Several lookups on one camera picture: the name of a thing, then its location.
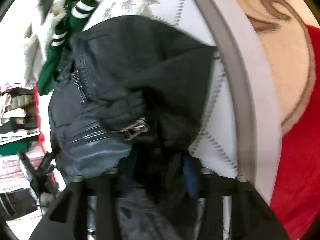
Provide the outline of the black leather jacket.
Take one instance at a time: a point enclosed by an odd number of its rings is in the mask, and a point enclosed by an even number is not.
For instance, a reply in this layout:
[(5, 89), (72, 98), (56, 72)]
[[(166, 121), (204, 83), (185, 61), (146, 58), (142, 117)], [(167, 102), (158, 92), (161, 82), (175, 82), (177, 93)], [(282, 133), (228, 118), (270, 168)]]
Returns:
[(219, 54), (143, 16), (73, 34), (49, 103), (50, 140), (64, 180), (112, 168), (123, 239), (193, 239), (196, 177), (189, 147)]

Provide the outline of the white quilted mat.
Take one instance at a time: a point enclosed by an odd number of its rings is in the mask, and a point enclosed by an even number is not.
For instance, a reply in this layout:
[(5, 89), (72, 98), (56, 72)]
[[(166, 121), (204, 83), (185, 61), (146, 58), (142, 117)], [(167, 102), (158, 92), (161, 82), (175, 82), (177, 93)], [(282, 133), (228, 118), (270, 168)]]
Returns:
[[(148, 16), (219, 50), (202, 128), (190, 147), (204, 168), (249, 181), (270, 205), (280, 158), (280, 121), (271, 71), (258, 36), (236, 0), (98, 0), (89, 22)], [(230, 238), (231, 197), (223, 200), (223, 239)], [(198, 239), (205, 199), (199, 203)]]

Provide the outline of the olive puffer jacket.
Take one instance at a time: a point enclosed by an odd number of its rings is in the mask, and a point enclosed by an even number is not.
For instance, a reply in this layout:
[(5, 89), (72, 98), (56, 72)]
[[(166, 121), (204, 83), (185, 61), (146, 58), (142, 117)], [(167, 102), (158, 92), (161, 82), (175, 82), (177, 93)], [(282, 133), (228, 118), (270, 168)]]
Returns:
[(9, 106), (6, 107), (6, 111), (11, 111), (17, 108), (24, 108), (25, 106), (29, 105), (34, 101), (32, 95), (24, 94), (19, 95), (11, 99), (11, 103)]

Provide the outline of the cream fleece garment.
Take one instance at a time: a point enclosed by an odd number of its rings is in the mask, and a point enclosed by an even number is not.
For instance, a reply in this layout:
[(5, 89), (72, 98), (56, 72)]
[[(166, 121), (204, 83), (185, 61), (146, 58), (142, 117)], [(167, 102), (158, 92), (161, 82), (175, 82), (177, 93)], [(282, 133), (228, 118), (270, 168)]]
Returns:
[(64, 5), (64, 0), (54, 3), (43, 22), (40, 8), (37, 8), (32, 14), (32, 21), (23, 38), (24, 88), (32, 89), (39, 80), (41, 69), (47, 59), (48, 48), (53, 39), (54, 29), (66, 15)]

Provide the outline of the red floral blanket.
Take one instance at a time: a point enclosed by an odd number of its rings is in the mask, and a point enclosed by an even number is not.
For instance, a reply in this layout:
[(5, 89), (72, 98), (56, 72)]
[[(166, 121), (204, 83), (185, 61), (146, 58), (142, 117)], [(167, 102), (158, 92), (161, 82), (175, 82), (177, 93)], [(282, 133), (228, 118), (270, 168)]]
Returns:
[(303, 0), (236, 0), (261, 42), (276, 88), (281, 157), (271, 208), (290, 239), (319, 215), (319, 23)]

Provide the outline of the green striped sweater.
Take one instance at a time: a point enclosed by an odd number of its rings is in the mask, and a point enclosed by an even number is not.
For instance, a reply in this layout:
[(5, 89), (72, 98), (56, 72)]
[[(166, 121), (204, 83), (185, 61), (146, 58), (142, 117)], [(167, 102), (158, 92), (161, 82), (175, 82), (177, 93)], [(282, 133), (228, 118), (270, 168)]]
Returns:
[(83, 30), (98, 5), (97, 0), (63, 0), (62, 18), (58, 20), (49, 39), (47, 59), (37, 82), (37, 91), (40, 96), (49, 94), (53, 89), (54, 74), (63, 49), (72, 34)]

